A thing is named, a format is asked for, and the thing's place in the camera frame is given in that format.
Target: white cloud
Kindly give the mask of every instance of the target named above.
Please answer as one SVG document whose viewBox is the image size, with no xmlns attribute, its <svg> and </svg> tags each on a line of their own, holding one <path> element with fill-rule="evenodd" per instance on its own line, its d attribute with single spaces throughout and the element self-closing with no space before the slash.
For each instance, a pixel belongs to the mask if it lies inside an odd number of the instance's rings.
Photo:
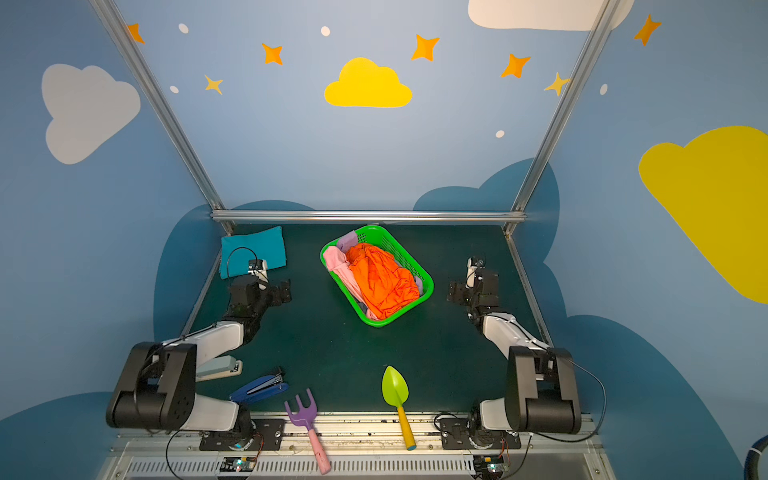
<svg viewBox="0 0 768 480">
<path fill-rule="evenodd" d="M 141 100 L 133 85 L 91 65 L 56 64 L 43 74 L 43 101 L 53 120 L 45 142 L 56 160 L 76 164 L 128 125 Z"/>
<path fill-rule="evenodd" d="M 634 0 L 621 0 L 614 23 L 627 17 Z M 603 0 L 469 0 L 470 19 L 486 28 L 591 30 Z"/>
</svg>

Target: dark green table surface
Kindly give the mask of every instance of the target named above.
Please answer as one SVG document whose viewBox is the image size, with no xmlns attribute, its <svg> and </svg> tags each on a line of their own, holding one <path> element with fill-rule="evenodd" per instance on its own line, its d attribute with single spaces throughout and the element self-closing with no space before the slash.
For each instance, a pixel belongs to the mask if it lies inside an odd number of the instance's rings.
<svg viewBox="0 0 768 480">
<path fill-rule="evenodd" d="M 267 226 L 242 226 L 253 233 Z M 452 280 L 466 277 L 467 259 L 482 256 L 499 272 L 502 308 L 538 336 L 530 306 L 498 227 L 389 225 L 386 229 L 435 281 L 422 305 L 388 326 L 367 326 L 320 262 L 329 241 L 349 225 L 285 225 L 287 266 L 269 271 L 271 283 L 291 280 L 293 301 L 270 308 L 252 342 L 229 354 L 243 360 L 243 373 L 199 382 L 197 392 L 218 399 L 276 366 L 286 372 L 288 392 L 257 402 L 251 410 L 283 410 L 283 401 L 312 389 L 320 411 L 381 412 L 387 365 L 408 382 L 406 411 L 469 410 L 475 400 L 504 396 L 507 362 L 498 348 L 467 320 L 465 307 L 446 301 Z M 215 276 L 193 331 L 218 321 L 229 301 L 229 280 Z"/>
</svg>

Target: blue stapler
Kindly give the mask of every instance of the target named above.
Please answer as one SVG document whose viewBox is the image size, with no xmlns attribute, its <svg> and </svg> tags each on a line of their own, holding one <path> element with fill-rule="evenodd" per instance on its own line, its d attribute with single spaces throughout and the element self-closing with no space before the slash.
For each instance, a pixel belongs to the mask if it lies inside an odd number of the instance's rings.
<svg viewBox="0 0 768 480">
<path fill-rule="evenodd" d="M 240 387 L 232 392 L 230 400 L 235 403 L 245 403 L 247 405 L 267 399 L 278 393 L 288 390 L 288 384 L 283 381 L 285 372 L 280 367 L 265 376 L 253 380 L 251 383 Z"/>
</svg>

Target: yellow handle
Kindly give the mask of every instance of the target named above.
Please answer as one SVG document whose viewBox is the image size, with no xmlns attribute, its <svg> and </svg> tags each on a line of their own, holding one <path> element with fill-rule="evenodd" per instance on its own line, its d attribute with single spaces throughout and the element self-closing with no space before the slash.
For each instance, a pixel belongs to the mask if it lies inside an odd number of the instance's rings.
<svg viewBox="0 0 768 480">
<path fill-rule="evenodd" d="M 411 424 L 408 423 L 408 417 L 406 417 L 406 411 L 402 407 L 397 408 L 397 415 L 400 416 L 400 428 L 402 429 L 402 439 L 406 441 L 406 448 L 413 450 L 416 448 L 416 440 L 413 438 L 413 432 L 411 432 Z"/>
</svg>

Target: purple fork head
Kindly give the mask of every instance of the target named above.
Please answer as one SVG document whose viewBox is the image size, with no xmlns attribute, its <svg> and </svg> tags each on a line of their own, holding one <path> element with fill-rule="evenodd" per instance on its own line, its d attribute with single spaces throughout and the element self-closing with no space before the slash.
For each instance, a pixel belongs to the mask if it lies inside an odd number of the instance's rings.
<svg viewBox="0 0 768 480">
<path fill-rule="evenodd" d="M 310 396 L 310 406 L 306 408 L 301 403 L 301 397 L 298 395 L 296 396 L 296 403 L 299 404 L 298 413 L 293 413 L 290 411 L 290 406 L 288 405 L 287 400 L 285 402 L 285 406 L 286 412 L 288 413 L 288 418 L 290 419 L 291 423 L 299 427 L 306 427 L 307 430 L 311 430 L 313 428 L 312 421 L 317 416 L 317 405 L 315 405 L 315 399 L 312 397 L 312 391 L 310 389 L 306 390 L 306 394 Z"/>
</svg>

